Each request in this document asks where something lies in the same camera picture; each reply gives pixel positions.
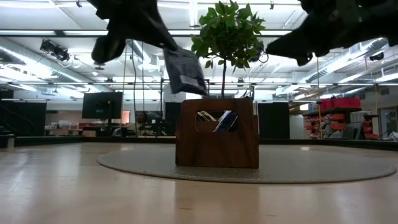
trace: ductwork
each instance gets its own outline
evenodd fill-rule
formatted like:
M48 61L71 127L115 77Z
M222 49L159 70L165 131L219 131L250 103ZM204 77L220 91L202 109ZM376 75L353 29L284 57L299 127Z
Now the ductwork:
M378 38L368 42L362 42L354 44L352 47L346 49L338 56L326 61L321 67L314 68L309 71L308 75L301 81L310 83L316 80L318 77L323 77L332 72L335 72L355 61L359 58L369 57L380 51L384 46L388 44L388 40L385 38Z
M53 62L47 58L42 58L41 55L34 53L33 51L28 50L26 48L23 48L20 45L6 38L0 37L0 47L5 48L11 52L17 53L19 55L22 55L24 57L30 58L32 60L35 60L36 62L40 60L39 63L41 65L44 65L49 69L57 71L59 75L67 77L68 79L73 80L74 82L93 82L93 80L85 77L84 75L80 75L79 73L74 72L70 69L63 68L57 62ZM95 86L95 87L98 91L112 91L111 89L105 86Z

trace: potted tree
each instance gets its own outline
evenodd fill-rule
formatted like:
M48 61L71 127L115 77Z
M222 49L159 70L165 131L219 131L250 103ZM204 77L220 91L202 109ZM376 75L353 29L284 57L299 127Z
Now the potted tree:
M208 58L205 68L213 68L213 59L219 57L218 65L223 65L223 85L221 95L224 98L225 73L227 62L238 68L249 68L251 58L259 55L256 47L259 41L255 34L264 30L263 19L253 14L250 4L239 8L237 2L230 5L218 2L209 7L207 15L201 16L199 35L192 35L192 52L198 57Z

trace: computer monitor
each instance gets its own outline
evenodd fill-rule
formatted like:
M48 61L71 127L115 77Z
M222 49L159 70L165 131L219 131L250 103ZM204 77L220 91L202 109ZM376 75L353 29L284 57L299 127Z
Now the computer monitor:
M82 118L120 119L123 93L85 93Z

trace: ceiling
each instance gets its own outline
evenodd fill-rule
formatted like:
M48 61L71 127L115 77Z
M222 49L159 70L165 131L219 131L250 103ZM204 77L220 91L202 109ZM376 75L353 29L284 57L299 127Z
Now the ceiling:
M0 1L0 15L2 16L0 23L0 30L19 29L19 30L105 30L107 26L106 21L102 21L96 15L96 9L86 1L80 1L83 7L77 7L76 1L72 0L24 0L24 1ZM165 25L169 29L189 29L192 24L197 24L198 18L206 14L207 7L212 6L214 0L173 0L173 1L158 1L158 9ZM257 11L259 17L264 18L264 26L266 29L286 29L291 30L297 28L305 19L306 13L301 9L300 2L296 0L274 0L274 8L270 9L270 1L260 0L246 0L238 1L240 4L252 4L252 10ZM71 58L77 59L73 62L70 60L63 63L66 69L83 75L87 80L93 82L103 82L107 78L113 78L116 82L122 82L123 76L126 77L127 82L132 82L134 77L134 69L138 76L138 81L145 82L159 82L161 73L159 71L145 70L144 72L139 68L140 61L135 57L135 68L132 64L131 49L128 47L126 52L121 57L106 63L103 66L104 70L96 70L98 67L91 59L91 50L95 44L96 38L93 37L0 37L6 38L11 42L17 44L22 49L28 49L41 57L45 57L53 62L57 62L55 58L50 55L45 55L40 50L40 45L43 40L50 40L56 45L60 45L68 49ZM190 49L192 41L189 37L175 37L175 41L179 46ZM275 38L260 38L265 44L273 41ZM162 61L162 49L143 44L143 49L147 55L155 55L160 59L158 65L164 66ZM305 66L299 67L295 60L270 55L267 63L251 63L250 69L237 69L233 73L233 68L227 69L227 82L236 82L239 78L243 78L245 82L300 82L309 71L317 69L317 66L322 67L329 63L330 60L339 56L344 52L344 49L332 50L328 55L321 58L313 58L313 60ZM386 63L396 58L396 48L385 48L385 59L378 62L365 63L365 59L358 58L353 62L335 70L334 73L328 75L326 79L323 77L321 82L338 83L342 78L350 75L355 75L367 68L375 67L381 63ZM216 65L214 69L204 69L205 60L200 59L203 67L203 72L206 79L211 82L220 82L222 77L222 66ZM116 90L121 86L108 86L109 90ZM158 86L145 86L145 89L156 89ZM260 86L259 89L273 89L280 88L276 85Z

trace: shelf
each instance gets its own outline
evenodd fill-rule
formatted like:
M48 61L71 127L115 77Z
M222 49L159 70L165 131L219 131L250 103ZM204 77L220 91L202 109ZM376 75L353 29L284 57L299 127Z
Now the shelf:
M333 114L333 113L347 113L347 112L357 112L357 111L361 111L361 108L333 108L330 110L324 110L321 111L321 115L325 115L325 114ZM318 116L319 113L316 112L312 112L312 113L307 113L307 114L303 114L303 116Z

